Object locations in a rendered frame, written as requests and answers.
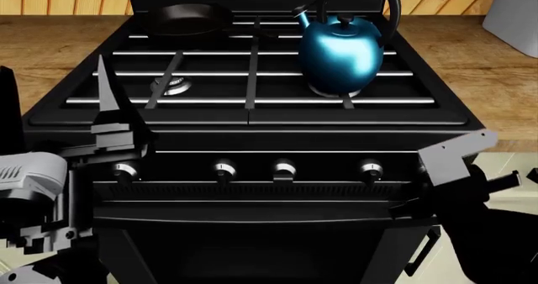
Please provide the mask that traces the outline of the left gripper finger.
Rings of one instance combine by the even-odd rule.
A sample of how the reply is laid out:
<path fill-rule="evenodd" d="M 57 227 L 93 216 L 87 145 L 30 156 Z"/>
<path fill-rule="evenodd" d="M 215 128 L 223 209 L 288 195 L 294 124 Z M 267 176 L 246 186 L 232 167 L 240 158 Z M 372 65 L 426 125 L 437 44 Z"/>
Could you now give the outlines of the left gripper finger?
<path fill-rule="evenodd" d="M 120 110 L 117 99 L 117 82 L 115 71 L 105 56 L 98 57 L 98 99 L 99 111 L 110 112 Z"/>
<path fill-rule="evenodd" d="M 25 152 L 24 132 L 13 71 L 0 66 L 0 154 Z"/>

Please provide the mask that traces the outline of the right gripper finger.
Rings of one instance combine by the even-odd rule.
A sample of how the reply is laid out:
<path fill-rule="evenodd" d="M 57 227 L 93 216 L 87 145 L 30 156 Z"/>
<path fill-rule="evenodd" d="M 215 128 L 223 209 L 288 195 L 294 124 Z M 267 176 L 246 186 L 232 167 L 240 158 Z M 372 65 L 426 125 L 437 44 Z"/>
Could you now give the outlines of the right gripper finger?
<path fill-rule="evenodd" d="M 519 185 L 520 174 L 518 171 L 512 171 L 508 175 L 487 181 L 486 189 L 488 192 L 501 192 L 503 190 L 509 190 L 513 187 L 518 187 Z"/>
<path fill-rule="evenodd" d="M 432 197 L 417 197 L 389 208 L 388 212 L 392 219 L 412 218 L 421 220 L 435 218 L 435 201 Z"/>

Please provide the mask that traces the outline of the teal metal kettle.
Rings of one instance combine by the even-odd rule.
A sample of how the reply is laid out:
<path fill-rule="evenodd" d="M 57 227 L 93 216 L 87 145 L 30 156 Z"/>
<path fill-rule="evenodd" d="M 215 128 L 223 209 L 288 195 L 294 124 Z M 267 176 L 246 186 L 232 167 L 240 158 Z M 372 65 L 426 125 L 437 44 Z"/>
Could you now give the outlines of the teal metal kettle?
<path fill-rule="evenodd" d="M 388 0 L 390 17 L 384 29 L 350 13 L 328 16 L 328 1 L 315 0 L 293 10 L 303 30 L 298 61 L 308 84 L 321 92 L 347 95 L 377 76 L 384 46 L 399 26 L 401 1 Z"/>

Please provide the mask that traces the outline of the black silver stove knob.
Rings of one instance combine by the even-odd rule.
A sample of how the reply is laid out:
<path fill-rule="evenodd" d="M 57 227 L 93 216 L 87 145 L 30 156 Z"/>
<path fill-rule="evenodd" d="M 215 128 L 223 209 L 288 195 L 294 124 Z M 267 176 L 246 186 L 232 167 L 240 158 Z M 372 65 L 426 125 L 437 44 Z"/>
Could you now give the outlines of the black silver stove knob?
<path fill-rule="evenodd" d="M 233 181 L 237 175 L 236 165 L 231 160 L 217 160 L 213 165 L 213 170 L 217 176 L 219 185 L 227 185 Z"/>
<path fill-rule="evenodd" d="M 296 167 L 290 160 L 279 159 L 272 166 L 272 179 L 275 183 L 293 182 L 296 175 Z"/>
<path fill-rule="evenodd" d="M 379 181 L 383 175 L 383 167 L 377 160 L 362 160 L 359 162 L 359 176 L 361 181 L 369 187 Z"/>
<path fill-rule="evenodd" d="M 140 180 L 140 164 L 134 160 L 117 162 L 113 165 L 113 175 L 122 185 Z"/>

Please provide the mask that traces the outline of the silver gas burner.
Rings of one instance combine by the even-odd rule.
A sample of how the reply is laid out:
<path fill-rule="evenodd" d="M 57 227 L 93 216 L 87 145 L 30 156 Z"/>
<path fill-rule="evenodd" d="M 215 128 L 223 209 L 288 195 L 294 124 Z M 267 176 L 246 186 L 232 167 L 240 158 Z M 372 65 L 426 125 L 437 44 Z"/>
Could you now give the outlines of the silver gas burner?
<path fill-rule="evenodd" d="M 186 92 L 192 86 L 190 79 L 184 76 L 173 76 L 169 82 L 169 87 L 164 91 L 163 97 L 175 96 Z"/>
<path fill-rule="evenodd" d="M 327 98 L 338 98 L 338 97 L 343 97 L 345 94 L 344 93 L 341 93 L 341 94 L 332 94 L 332 93 L 327 93 L 327 92 L 321 92 L 320 90 L 316 89 L 315 87 L 313 87 L 311 84 L 309 84 L 309 89 L 314 92 L 315 94 L 321 96 L 321 97 L 327 97 Z M 355 92 L 350 92 L 347 94 L 347 96 L 349 98 L 353 98 L 353 97 L 356 97 L 358 94 L 360 94 L 361 91 L 358 90 L 358 91 L 355 91 Z"/>

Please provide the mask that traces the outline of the black stove grate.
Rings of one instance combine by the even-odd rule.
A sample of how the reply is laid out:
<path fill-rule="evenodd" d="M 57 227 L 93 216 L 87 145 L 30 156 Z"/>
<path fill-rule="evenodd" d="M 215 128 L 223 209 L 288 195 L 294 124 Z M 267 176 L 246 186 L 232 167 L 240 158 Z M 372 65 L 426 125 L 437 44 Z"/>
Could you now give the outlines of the black stove grate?
<path fill-rule="evenodd" d="M 343 104 L 353 109 L 359 104 L 366 105 L 432 105 L 435 99 L 429 92 L 415 86 L 418 77 L 403 64 L 401 55 L 390 45 L 384 46 L 381 69 L 373 81 L 356 97 L 347 95 L 338 98 L 321 97 L 309 89 L 309 85 L 298 61 L 298 48 L 303 30 L 295 18 L 291 26 L 278 34 L 276 39 L 260 38 L 256 105 L 327 105 Z"/>
<path fill-rule="evenodd" d="M 261 27 L 258 17 L 233 20 L 234 26 Z M 133 17 L 123 44 L 109 55 L 116 82 L 138 109 L 150 100 L 158 108 L 253 109 L 260 38 L 231 35 L 198 39 L 161 39 L 149 36 Z M 192 86 L 181 94 L 163 97 L 173 76 Z"/>

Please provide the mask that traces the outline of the black gas stove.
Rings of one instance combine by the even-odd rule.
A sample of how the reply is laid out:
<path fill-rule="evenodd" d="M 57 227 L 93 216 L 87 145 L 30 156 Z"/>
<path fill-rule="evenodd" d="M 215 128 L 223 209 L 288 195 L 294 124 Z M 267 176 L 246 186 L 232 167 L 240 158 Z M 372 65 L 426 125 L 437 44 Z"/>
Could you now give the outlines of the black gas stove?
<path fill-rule="evenodd" d="M 261 19 L 283 31 L 292 10 L 313 0 L 130 0 L 134 14 L 180 3 L 217 3 L 234 20 Z M 31 149 L 91 145 L 99 110 L 98 57 L 123 44 L 126 21 L 24 115 Z M 186 202 L 367 202 L 389 209 L 404 187 L 425 179 L 418 151 L 483 125 L 400 35 L 387 44 L 418 77 L 432 105 L 287 105 L 253 109 L 138 109 L 157 134 L 140 180 L 118 183 L 93 166 L 94 207 Z M 231 160 L 237 175 L 219 185 L 213 165 Z M 293 182 L 275 183 L 272 166 L 290 160 Z M 359 162 L 377 160 L 370 187 Z M 100 258 L 120 284 L 395 284 L 438 224 L 208 224 L 94 218 Z"/>

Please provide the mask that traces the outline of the cream cabinet front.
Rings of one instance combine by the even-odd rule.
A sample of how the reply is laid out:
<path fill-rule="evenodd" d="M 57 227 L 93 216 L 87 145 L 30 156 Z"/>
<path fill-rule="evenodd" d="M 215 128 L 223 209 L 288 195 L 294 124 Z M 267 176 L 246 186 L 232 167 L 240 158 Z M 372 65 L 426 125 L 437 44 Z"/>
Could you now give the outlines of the cream cabinet front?
<path fill-rule="evenodd" d="M 489 208 L 511 210 L 538 215 L 538 184 L 526 175 L 538 167 L 538 152 L 483 152 L 474 161 L 487 178 L 508 175 L 512 171 L 520 174 L 518 187 L 495 192 L 487 202 Z M 464 276 L 456 258 L 450 239 L 444 229 L 432 251 L 414 273 L 402 273 L 395 284 L 474 284 Z"/>

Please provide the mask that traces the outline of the black frying pan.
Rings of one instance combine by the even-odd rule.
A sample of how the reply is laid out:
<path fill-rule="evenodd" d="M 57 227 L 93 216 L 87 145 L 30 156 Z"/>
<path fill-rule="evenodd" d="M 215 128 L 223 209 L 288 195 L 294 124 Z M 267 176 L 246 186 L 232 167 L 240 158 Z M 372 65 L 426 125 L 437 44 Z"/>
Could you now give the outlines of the black frying pan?
<path fill-rule="evenodd" d="M 276 39 L 278 34 L 254 26 L 234 26 L 229 8 L 217 3 L 180 3 L 134 15 L 149 36 L 161 39 L 251 35 Z"/>

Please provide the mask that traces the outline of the grey appliance corner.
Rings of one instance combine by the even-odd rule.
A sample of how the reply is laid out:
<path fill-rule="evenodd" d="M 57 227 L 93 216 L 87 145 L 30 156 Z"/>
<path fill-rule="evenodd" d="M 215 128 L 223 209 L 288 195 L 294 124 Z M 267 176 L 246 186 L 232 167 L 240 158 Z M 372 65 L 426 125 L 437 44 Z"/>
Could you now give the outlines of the grey appliance corner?
<path fill-rule="evenodd" d="M 522 54 L 538 59 L 538 0 L 493 0 L 483 28 Z"/>

